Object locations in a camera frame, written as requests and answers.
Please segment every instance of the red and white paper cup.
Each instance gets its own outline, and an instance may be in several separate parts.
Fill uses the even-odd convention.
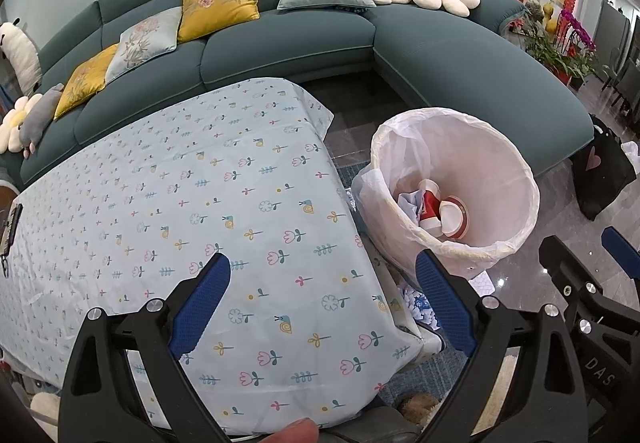
[[[440,188],[430,179],[423,179],[418,185],[424,191],[422,196],[422,211],[418,218],[418,225],[434,237],[442,235],[440,222]]]
[[[442,234],[450,239],[461,239],[469,227],[465,203],[460,198],[448,196],[440,202]]]

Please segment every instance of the blue gripper pad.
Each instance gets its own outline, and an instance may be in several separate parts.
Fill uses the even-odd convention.
[[[230,280],[229,260],[221,255],[175,315],[169,350],[176,360],[196,348]]]
[[[476,349],[471,315],[426,251],[415,259],[415,275],[451,344],[471,357]]]
[[[602,247],[616,260],[630,279],[640,279],[640,253],[614,227],[607,227],[601,236]]]

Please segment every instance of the green sofa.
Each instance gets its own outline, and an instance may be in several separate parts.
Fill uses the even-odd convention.
[[[118,42],[133,24],[182,0],[97,0],[40,52],[43,88],[66,83],[77,65]],[[5,153],[20,188],[87,145],[156,110],[257,76],[305,82],[377,71],[414,107],[446,106],[508,136],[534,173],[591,140],[584,107],[556,78],[499,35],[524,13],[516,0],[482,0],[468,20],[415,6],[364,15],[331,9],[278,12],[258,0],[260,18],[179,45],[116,79],[47,129],[27,160]]]

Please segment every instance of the white trash bin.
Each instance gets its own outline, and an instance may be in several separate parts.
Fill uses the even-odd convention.
[[[414,225],[396,200],[428,178],[468,211],[460,241],[440,241]],[[472,279],[522,246],[538,218],[540,192],[529,165],[488,123],[449,108],[408,110],[383,123],[371,163],[351,185],[376,247],[415,279],[415,258],[429,248],[453,275]]]

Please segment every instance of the tiled floor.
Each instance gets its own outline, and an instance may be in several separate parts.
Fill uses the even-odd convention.
[[[325,143],[337,166],[367,161],[370,140],[379,124],[407,109],[398,95],[372,73],[318,80],[304,86],[335,114]],[[614,97],[609,91],[601,94],[601,87],[601,81],[594,78],[582,87],[578,98],[623,141],[637,140],[612,110],[610,102]],[[536,311],[551,302],[564,309],[564,299],[538,262],[540,242],[548,235],[557,235],[595,274],[604,295],[638,309],[635,286],[602,248],[600,234],[613,225],[634,246],[640,246],[640,182],[630,184],[591,222],[580,213],[575,201],[568,160],[536,181],[540,188],[538,223],[518,253],[489,270],[497,287],[496,296],[508,307]]]

